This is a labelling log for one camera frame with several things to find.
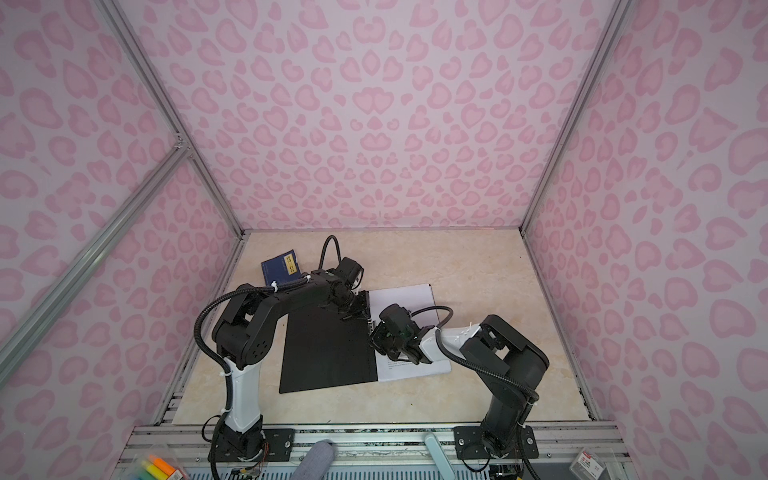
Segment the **paper sheet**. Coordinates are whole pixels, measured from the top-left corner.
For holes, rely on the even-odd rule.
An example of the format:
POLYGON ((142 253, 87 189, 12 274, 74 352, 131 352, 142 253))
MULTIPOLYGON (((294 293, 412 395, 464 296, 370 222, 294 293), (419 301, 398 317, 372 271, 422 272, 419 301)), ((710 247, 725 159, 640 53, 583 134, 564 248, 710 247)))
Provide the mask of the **paper sheet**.
POLYGON ((380 382, 451 372, 450 361, 435 340, 439 311, 429 284, 373 290, 368 299, 370 340, 380 382))

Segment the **red folder black inside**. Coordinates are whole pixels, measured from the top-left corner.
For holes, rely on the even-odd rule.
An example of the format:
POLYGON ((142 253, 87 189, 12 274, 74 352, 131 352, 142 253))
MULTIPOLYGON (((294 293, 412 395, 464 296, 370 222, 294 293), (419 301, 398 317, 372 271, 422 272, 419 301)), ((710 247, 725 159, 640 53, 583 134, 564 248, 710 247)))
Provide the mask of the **red folder black inside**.
POLYGON ((332 306, 288 315, 279 392, 327 389, 377 381, 368 321, 342 321, 332 306))

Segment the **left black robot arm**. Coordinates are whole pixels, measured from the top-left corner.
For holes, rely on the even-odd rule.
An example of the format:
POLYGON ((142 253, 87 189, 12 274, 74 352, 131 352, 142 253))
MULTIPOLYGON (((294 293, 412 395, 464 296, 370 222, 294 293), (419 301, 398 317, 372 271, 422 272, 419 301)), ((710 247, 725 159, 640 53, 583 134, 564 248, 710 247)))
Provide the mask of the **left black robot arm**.
POLYGON ((283 285, 242 284, 203 308, 193 338, 219 365, 225 385, 225 405, 209 440, 211 466, 286 457, 263 431, 258 393, 261 364, 280 319, 298 323, 286 333, 289 380, 282 392, 375 380, 368 295, 356 290, 363 275, 363 267, 345 257, 335 268, 317 269, 283 285))

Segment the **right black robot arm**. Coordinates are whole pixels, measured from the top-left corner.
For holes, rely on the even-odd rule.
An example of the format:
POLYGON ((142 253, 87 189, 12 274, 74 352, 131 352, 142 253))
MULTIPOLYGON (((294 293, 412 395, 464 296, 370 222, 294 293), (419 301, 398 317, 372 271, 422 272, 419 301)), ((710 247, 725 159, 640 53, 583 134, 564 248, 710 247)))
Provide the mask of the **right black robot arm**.
POLYGON ((492 458, 528 457, 533 439, 525 423, 539 400, 536 388, 549 368, 548 357, 497 315, 465 328, 449 328, 452 317, 448 306, 409 310, 391 304, 379 314, 371 346, 392 363, 452 362, 477 374, 491 393, 480 423, 481 445, 492 458))

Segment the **blue booklet yellow label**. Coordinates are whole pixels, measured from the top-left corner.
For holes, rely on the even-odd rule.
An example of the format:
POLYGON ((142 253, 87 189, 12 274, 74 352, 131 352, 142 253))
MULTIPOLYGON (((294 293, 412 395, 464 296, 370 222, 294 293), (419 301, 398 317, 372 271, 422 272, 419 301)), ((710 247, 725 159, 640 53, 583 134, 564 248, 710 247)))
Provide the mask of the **blue booklet yellow label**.
POLYGON ((294 250, 289 250, 261 262, 266 286, 283 285, 301 277, 301 269, 294 250))

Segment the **red white label box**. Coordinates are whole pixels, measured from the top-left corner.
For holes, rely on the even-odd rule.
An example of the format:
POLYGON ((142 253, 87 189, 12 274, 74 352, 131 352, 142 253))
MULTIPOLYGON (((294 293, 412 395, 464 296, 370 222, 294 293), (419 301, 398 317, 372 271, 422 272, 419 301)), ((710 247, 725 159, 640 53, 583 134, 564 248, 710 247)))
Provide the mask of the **red white label box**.
POLYGON ((580 480, 600 480, 607 472, 607 467, 594 453, 582 450, 570 464, 569 470, 580 480))

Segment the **highlighter pens box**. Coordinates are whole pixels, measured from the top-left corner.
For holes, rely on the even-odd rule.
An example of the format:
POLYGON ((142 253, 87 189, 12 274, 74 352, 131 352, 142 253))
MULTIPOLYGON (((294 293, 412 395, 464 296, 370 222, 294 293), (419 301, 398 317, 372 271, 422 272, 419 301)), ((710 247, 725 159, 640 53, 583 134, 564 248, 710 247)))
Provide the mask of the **highlighter pens box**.
POLYGON ((137 480, 183 480, 187 479, 188 476, 181 467, 176 466, 169 460, 150 454, 134 460, 127 478, 137 480))

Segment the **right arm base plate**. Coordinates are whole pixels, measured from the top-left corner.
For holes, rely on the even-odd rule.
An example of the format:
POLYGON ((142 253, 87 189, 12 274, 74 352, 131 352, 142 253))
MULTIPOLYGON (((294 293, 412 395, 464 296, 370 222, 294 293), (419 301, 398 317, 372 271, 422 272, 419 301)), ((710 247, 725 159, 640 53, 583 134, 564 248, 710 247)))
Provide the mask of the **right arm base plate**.
POLYGON ((460 460, 531 460, 540 455, 530 426, 516 424, 500 437, 481 425, 456 426, 452 433, 460 460))

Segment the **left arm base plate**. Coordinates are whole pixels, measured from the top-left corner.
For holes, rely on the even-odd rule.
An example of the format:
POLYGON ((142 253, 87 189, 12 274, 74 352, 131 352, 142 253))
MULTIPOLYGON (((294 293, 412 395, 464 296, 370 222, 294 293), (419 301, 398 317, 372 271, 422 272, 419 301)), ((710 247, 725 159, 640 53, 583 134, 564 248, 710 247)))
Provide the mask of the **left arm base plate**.
POLYGON ((290 428, 268 428, 244 434, 226 428, 211 443, 208 460, 219 463, 286 462, 290 459, 294 438, 295 430, 290 428))

